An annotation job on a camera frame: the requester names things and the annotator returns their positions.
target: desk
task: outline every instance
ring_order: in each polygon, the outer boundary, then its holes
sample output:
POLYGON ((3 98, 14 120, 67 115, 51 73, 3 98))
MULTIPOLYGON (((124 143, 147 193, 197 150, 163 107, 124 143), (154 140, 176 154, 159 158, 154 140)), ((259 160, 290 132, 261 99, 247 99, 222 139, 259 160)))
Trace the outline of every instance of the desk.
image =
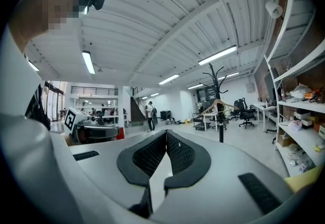
POLYGON ((263 108, 262 106, 265 105, 265 103, 263 103, 263 102, 253 103, 252 105, 257 110, 257 120, 258 121, 259 121, 259 110, 261 110, 262 113, 263 113, 263 132, 265 132, 266 131, 266 129, 265 129, 265 111, 275 110, 276 109, 276 106, 269 106, 267 108, 263 108))
POLYGON ((207 131, 207 125, 206 125, 205 117, 206 116, 214 116, 214 120, 215 120, 215 131, 218 132, 217 114, 218 113, 205 113, 205 114, 203 114, 204 131, 207 131))

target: air vent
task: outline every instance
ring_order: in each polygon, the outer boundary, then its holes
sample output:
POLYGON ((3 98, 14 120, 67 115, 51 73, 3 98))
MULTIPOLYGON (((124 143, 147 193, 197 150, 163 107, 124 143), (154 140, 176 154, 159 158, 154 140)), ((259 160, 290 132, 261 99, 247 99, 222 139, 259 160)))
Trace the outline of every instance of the air vent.
POLYGON ((80 161, 80 160, 94 157, 96 155, 99 155, 99 153, 96 151, 90 151, 90 152, 85 152, 85 153, 74 154, 73 157, 76 159, 76 161, 80 161))

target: office chair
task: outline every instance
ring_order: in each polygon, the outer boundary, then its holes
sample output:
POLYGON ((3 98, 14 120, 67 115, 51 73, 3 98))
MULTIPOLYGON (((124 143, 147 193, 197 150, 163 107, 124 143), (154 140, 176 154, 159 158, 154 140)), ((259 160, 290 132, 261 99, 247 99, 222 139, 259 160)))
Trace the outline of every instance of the office chair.
POLYGON ((239 118, 245 120, 243 123, 239 124, 239 127, 241 125, 245 125, 245 129, 246 129, 248 124, 254 126, 254 124, 249 121, 250 119, 254 118, 254 115, 253 115, 254 112, 252 112, 252 111, 247 112, 242 99, 239 99, 238 108, 239 108, 239 112, 240 112, 240 117, 239 118))
MULTIPOLYGON (((238 107, 238 100, 235 100, 234 106, 238 107)), ((230 115, 233 116, 233 117, 230 118, 230 120, 232 120, 234 118, 237 121, 237 118, 239 119, 239 110, 236 109, 234 111, 231 111, 230 115)))
POLYGON ((249 114, 253 114, 253 113, 255 113, 256 112, 256 109, 254 109, 253 107, 253 105, 249 105, 249 109, 247 108, 247 104, 246 104, 246 101, 245 101, 245 98, 243 98, 243 102, 244 102, 244 107, 245 107, 245 110, 246 110, 246 112, 247 113, 249 113, 249 114))

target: fluorescent light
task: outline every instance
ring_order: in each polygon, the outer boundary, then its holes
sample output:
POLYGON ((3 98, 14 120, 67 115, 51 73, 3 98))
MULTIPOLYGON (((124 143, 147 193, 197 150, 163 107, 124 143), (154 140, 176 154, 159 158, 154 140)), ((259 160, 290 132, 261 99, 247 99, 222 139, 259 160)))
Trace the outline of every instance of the fluorescent light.
MULTIPOLYGON (((232 77, 232 76, 235 76, 235 75, 238 75, 238 74, 239 74, 239 72, 230 74, 230 75, 227 76, 227 78, 232 77)), ((225 78, 225 76, 218 78, 218 80, 223 80, 224 78, 225 78)))
POLYGON ((29 62, 29 65, 36 71, 36 72, 38 72, 39 71, 39 69, 37 69, 35 66, 34 66, 34 64, 32 64, 30 61, 28 61, 29 62))
POLYGON ((89 51, 83 51, 82 52, 83 59, 86 63, 87 69, 90 74, 95 74, 95 70, 93 69, 90 52, 89 51))
POLYGON ((232 47, 229 47, 228 49, 226 49, 224 51, 220 51, 220 52, 218 52, 216 54, 213 54, 213 55, 211 55, 211 56, 209 56, 209 57, 207 57, 207 58, 205 58, 203 60, 200 60, 199 65, 206 64, 206 63, 208 63, 208 62, 210 62, 210 61, 212 61, 214 59, 218 59, 218 58, 220 58, 222 56, 225 56, 225 55, 227 55, 227 54, 229 54, 231 52, 234 52, 234 51, 237 51, 237 46, 236 45, 234 45, 232 47))
POLYGON ((203 84, 199 84, 199 85, 196 85, 196 86, 193 86, 193 87, 189 87, 187 89, 193 89, 193 88, 198 88, 198 87, 202 87, 202 86, 203 86, 203 84))
POLYGON ((179 77, 179 75, 175 74, 175 75, 173 75, 172 77, 169 77, 168 79, 163 80, 162 82, 160 82, 159 85, 163 85, 163 84, 165 84, 165 83, 167 83, 167 82, 169 82, 169 81, 171 81, 171 80, 173 80, 173 79, 176 79, 176 78, 178 78, 178 77, 179 77))

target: staircase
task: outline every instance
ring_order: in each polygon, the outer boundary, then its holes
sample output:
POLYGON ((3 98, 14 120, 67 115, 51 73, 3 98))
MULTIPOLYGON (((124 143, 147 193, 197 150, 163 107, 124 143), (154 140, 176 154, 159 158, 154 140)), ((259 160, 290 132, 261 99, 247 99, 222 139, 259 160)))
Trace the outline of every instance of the staircase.
POLYGON ((134 98, 131 97, 131 122, 143 122, 143 121, 146 121, 146 118, 142 114, 134 98))

